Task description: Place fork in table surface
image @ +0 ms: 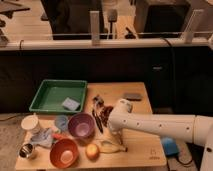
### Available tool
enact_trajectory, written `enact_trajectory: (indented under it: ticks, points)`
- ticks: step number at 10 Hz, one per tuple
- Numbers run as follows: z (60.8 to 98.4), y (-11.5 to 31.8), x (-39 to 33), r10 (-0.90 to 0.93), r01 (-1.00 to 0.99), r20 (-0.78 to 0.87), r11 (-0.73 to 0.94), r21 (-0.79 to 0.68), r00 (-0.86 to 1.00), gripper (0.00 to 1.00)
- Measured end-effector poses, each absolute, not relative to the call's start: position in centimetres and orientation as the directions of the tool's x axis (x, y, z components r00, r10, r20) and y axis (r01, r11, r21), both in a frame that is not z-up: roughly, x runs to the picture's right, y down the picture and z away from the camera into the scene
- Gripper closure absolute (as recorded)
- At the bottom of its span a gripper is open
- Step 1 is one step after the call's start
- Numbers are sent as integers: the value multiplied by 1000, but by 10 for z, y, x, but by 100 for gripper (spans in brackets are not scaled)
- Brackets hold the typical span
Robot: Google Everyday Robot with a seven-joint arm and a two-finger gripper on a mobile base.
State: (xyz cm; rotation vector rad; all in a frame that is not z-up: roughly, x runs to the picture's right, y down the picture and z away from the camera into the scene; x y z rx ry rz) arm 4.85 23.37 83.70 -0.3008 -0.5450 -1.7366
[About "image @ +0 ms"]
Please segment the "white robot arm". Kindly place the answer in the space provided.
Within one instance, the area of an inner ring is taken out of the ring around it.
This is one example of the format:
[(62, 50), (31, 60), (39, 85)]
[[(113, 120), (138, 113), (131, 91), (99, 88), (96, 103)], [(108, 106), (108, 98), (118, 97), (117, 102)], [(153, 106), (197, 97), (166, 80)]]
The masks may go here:
[(131, 113), (132, 103), (119, 99), (108, 118), (111, 132), (122, 129), (171, 137), (204, 148), (200, 171), (213, 169), (213, 117), (175, 114)]

